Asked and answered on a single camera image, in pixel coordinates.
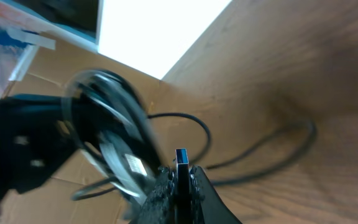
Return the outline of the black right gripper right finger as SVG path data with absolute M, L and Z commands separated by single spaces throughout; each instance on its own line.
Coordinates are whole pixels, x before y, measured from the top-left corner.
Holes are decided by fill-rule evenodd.
M 226 207 L 200 166 L 190 170 L 191 212 L 195 224 L 241 224 Z

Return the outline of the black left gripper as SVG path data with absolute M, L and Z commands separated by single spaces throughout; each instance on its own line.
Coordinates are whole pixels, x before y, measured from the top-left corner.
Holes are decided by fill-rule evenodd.
M 0 203 L 42 186 L 76 151 L 59 127 L 58 96 L 14 95 L 0 99 Z

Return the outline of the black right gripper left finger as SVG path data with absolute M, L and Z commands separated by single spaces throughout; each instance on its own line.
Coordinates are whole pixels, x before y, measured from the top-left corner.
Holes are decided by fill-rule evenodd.
M 168 167 L 160 167 L 159 171 L 154 189 L 130 224 L 175 223 L 175 171 Z

